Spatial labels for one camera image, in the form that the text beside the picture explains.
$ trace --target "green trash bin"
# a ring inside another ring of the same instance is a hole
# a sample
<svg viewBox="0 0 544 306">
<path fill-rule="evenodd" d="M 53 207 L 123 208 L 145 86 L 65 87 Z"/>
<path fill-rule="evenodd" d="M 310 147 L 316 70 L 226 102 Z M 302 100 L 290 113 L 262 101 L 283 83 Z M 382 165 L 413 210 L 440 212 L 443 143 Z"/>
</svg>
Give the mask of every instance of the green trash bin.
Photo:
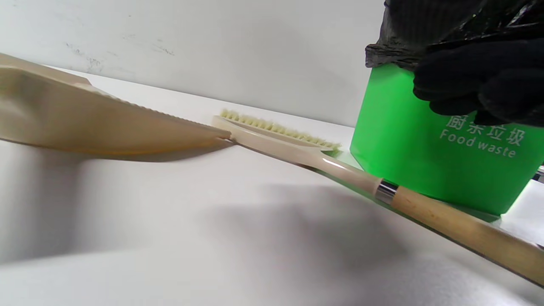
<svg viewBox="0 0 544 306">
<path fill-rule="evenodd" d="M 370 75 L 350 151 L 369 173 L 454 205 L 499 216 L 544 161 L 544 129 L 479 126 L 441 116 L 395 65 Z"/>
</svg>

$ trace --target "brush handle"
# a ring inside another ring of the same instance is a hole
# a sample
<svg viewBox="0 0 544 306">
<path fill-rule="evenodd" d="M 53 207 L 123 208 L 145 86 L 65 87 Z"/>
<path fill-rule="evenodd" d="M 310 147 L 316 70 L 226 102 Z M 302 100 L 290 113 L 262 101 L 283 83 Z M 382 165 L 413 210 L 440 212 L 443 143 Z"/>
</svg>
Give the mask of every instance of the brush handle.
<svg viewBox="0 0 544 306">
<path fill-rule="evenodd" d="M 382 179 L 333 157 L 316 156 L 313 166 L 372 195 Z M 489 260 L 544 286 L 544 251 L 437 200 L 399 187 L 391 203 L 399 212 L 436 230 Z"/>
<path fill-rule="evenodd" d="M 364 172 L 321 152 L 312 157 L 314 157 L 315 160 L 313 163 L 308 163 L 308 166 L 319 169 L 346 183 L 369 192 L 372 196 L 376 195 L 376 190 L 382 181 L 381 178 L 377 178 L 368 172 Z"/>
</svg>

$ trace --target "white wall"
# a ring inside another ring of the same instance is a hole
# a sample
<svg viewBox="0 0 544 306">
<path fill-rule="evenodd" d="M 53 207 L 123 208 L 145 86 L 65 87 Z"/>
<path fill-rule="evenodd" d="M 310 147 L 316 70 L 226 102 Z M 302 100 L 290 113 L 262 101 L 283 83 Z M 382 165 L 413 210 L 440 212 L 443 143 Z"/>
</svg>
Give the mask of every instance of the white wall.
<svg viewBox="0 0 544 306">
<path fill-rule="evenodd" d="M 383 0 L 1 0 L 0 52 L 355 125 Z"/>
</svg>

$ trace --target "metal ferrule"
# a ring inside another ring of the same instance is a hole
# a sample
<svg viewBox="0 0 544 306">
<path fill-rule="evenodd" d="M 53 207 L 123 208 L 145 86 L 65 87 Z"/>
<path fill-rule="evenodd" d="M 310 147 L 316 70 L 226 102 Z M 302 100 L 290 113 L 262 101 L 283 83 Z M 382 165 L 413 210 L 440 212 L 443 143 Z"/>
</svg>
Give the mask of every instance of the metal ferrule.
<svg viewBox="0 0 544 306">
<path fill-rule="evenodd" d="M 395 194 L 397 193 L 398 188 L 399 186 L 393 183 L 390 183 L 386 180 L 381 180 L 381 183 L 376 190 L 376 199 L 386 204 L 391 204 L 393 198 L 395 197 Z"/>
</svg>

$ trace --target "brush bristles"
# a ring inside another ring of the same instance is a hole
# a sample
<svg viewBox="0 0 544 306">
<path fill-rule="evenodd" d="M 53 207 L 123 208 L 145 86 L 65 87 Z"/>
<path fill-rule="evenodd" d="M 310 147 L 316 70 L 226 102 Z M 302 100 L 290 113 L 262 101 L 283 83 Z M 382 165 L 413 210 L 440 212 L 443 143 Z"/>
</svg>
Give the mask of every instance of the brush bristles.
<svg viewBox="0 0 544 306">
<path fill-rule="evenodd" d="M 286 128 L 282 125 L 279 125 L 271 121 L 255 118 L 248 115 L 240 115 L 237 112 L 229 111 L 228 109 L 223 109 L 223 111 L 221 111 L 220 116 L 232 121 L 237 121 L 237 122 L 251 125 L 257 128 L 262 128 L 270 132 L 278 133 L 284 136 L 289 136 L 304 142 L 316 144 L 316 145 L 322 146 L 323 148 L 331 149 L 333 151 L 338 151 L 341 146 L 338 143 L 328 142 L 321 138 L 310 136 L 309 134 L 301 133 L 291 128 Z"/>
</svg>

